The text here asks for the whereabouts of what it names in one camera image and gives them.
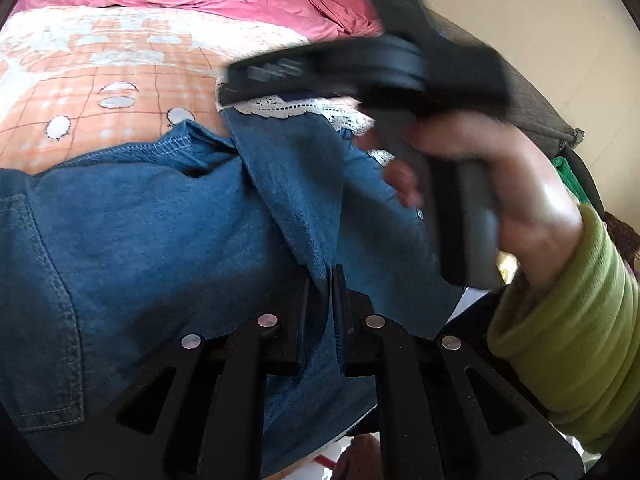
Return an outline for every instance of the metal rivet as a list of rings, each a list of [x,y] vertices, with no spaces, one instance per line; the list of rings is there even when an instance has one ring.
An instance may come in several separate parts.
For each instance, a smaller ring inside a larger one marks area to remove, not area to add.
[[[370,328],[382,328],[385,325],[385,318],[374,314],[373,316],[367,316],[364,322]]]
[[[200,346],[200,343],[202,343],[202,339],[198,334],[187,334],[182,338],[182,341],[180,341],[182,347],[186,348],[187,350],[193,350],[194,348],[197,348],[198,346]]]
[[[460,347],[462,346],[462,341],[454,335],[446,335],[440,340],[440,342],[447,350],[460,350]]]
[[[269,328],[270,326],[275,326],[278,323],[278,317],[273,314],[262,314],[258,318],[258,325],[263,328]]]

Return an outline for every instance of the denim pocket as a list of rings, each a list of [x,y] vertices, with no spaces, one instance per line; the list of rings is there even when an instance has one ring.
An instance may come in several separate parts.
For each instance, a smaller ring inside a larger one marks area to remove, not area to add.
[[[28,200],[0,200],[0,399],[20,430],[84,420],[81,347],[69,293]]]

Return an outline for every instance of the green cloth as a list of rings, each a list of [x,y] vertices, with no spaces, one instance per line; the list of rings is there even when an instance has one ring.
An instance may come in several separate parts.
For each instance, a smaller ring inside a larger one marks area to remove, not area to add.
[[[562,183],[569,188],[580,203],[591,205],[589,197],[587,197],[587,194],[582,189],[582,186],[575,177],[574,172],[571,171],[571,167],[564,156],[556,156],[556,158],[552,158],[551,163],[554,165],[554,168],[556,168],[558,175],[560,175]]]
[[[584,236],[572,262],[537,303],[524,275],[517,275],[487,340],[550,410],[558,430],[602,452],[639,399],[638,282],[596,211],[578,207]]]

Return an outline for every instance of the gray fabric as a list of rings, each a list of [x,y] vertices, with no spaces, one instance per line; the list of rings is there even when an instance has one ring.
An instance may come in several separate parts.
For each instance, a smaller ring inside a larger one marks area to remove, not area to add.
[[[449,39],[480,43],[480,40],[447,18],[431,12],[436,27]],[[504,62],[510,84],[513,106],[508,119],[525,132],[549,158],[558,156],[562,147],[574,148],[584,139],[584,132],[572,128],[556,112],[551,103],[520,72]]]

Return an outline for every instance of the wall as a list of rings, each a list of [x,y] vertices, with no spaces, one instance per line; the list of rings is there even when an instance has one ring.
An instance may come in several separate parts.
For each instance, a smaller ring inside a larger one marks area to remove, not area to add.
[[[640,232],[640,32],[620,0],[425,0],[493,45],[561,115],[605,207]]]

